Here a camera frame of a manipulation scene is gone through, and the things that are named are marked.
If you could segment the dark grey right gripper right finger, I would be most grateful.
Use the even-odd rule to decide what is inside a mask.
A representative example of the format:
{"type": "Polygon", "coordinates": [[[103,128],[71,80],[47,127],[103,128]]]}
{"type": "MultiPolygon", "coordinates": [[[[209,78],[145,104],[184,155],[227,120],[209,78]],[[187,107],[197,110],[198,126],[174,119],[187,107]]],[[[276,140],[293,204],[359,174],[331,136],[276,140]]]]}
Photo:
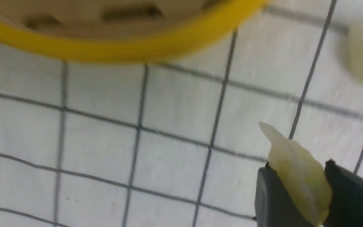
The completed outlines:
{"type": "Polygon", "coordinates": [[[329,215],[325,227],[363,227],[363,178],[326,162],[325,175],[332,188],[329,215]]]}

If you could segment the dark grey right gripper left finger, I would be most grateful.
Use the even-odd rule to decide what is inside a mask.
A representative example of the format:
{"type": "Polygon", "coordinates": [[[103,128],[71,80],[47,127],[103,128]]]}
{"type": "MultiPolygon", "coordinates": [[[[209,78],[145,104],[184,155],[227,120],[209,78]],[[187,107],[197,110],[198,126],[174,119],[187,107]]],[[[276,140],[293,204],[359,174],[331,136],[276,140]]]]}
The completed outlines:
{"type": "Polygon", "coordinates": [[[259,168],[256,180],[255,221],[258,227],[310,227],[277,173],[268,165],[259,168]]]}

